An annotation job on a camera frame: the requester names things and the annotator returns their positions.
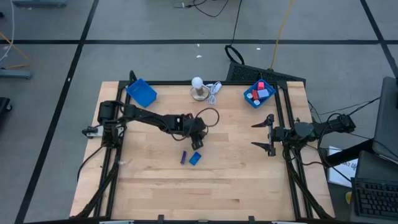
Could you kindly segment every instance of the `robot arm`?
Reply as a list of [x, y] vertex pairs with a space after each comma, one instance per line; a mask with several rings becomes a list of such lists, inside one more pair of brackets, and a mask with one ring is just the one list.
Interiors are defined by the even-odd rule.
[[268, 156], [275, 156], [274, 142], [281, 142], [288, 147], [304, 147], [308, 142], [320, 139], [323, 135], [332, 132], [351, 133], [355, 129], [355, 124], [349, 115], [339, 115], [336, 119], [318, 123], [296, 122], [293, 128], [287, 129], [282, 126], [274, 127], [274, 115], [268, 115], [267, 119], [260, 124], [255, 124], [252, 127], [266, 127], [270, 128], [268, 139], [269, 144], [252, 142], [252, 144], [259, 146], [268, 152]]
[[[114, 111], [118, 108], [122, 111], [122, 116], [113, 119]], [[199, 117], [192, 114], [167, 114], [160, 115], [153, 113], [135, 105], [126, 105], [119, 101], [104, 101], [99, 106], [97, 117], [98, 122], [104, 126], [103, 141], [117, 144], [117, 126], [125, 126], [127, 122], [139, 121], [149, 125], [157, 126], [161, 131], [171, 135], [181, 135], [182, 139], [191, 138], [192, 148], [197, 150], [203, 146], [202, 139], [205, 137], [207, 125]], [[90, 132], [89, 129], [83, 130], [83, 134]]]

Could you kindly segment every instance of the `blue plastic tray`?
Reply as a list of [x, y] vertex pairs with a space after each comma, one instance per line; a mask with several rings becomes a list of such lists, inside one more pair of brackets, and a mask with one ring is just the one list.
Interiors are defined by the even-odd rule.
[[138, 79], [127, 89], [127, 93], [141, 106], [147, 107], [156, 100], [156, 91], [143, 79]]
[[[264, 98], [264, 99], [260, 99], [260, 100], [259, 100], [259, 101], [260, 101], [260, 104], [259, 104], [259, 105], [255, 105], [254, 102], [253, 102], [251, 99], [249, 99], [246, 95], [247, 95], [248, 93], [251, 93], [252, 90], [257, 90], [257, 84], [258, 84], [259, 82], [263, 82], [263, 83], [264, 83], [264, 86], [265, 86], [266, 90], [268, 90], [269, 96], [267, 96], [267, 97]], [[245, 99], [247, 102], [249, 102], [254, 108], [258, 108], [258, 107], [260, 107], [261, 105], [263, 105], [263, 104], [264, 104], [270, 97], [272, 97], [275, 93], [276, 93], [276, 91], [274, 90], [274, 88], [273, 88], [272, 86], [270, 86], [266, 81], [264, 81], [264, 80], [261, 78], [261, 79], [258, 80], [253, 86], [251, 86], [248, 90], [246, 90], [246, 91], [243, 93], [243, 95], [244, 95], [244, 99]]]

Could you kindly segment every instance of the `blue block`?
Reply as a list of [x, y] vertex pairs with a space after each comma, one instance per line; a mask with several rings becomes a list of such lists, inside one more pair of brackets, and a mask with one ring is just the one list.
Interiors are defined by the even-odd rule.
[[194, 155], [189, 160], [189, 163], [191, 163], [192, 165], [196, 165], [200, 158], [201, 158], [201, 155], [199, 153], [195, 152]]

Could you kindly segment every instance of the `red block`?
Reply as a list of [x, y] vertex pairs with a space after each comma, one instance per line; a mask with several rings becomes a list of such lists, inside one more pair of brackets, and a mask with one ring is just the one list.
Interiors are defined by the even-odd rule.
[[257, 90], [252, 90], [251, 94], [253, 95], [252, 100], [258, 100], [259, 99], [259, 94], [257, 93]]
[[257, 90], [263, 90], [265, 89], [264, 83], [263, 82], [259, 82], [257, 85]]

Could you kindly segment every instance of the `paper sheet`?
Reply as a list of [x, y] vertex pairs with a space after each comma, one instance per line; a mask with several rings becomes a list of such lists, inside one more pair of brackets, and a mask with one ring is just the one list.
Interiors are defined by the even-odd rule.
[[[338, 149], [336, 147], [330, 146], [329, 148], [329, 156], [333, 155], [334, 153], [340, 152], [340, 150], [334, 150]], [[357, 165], [358, 159], [353, 159], [352, 161], [344, 162], [338, 166], [335, 166], [335, 168], [350, 179], [352, 177], [355, 177]], [[332, 168], [328, 169], [328, 182], [351, 188], [351, 183], [348, 182], [344, 177], [342, 177]]]

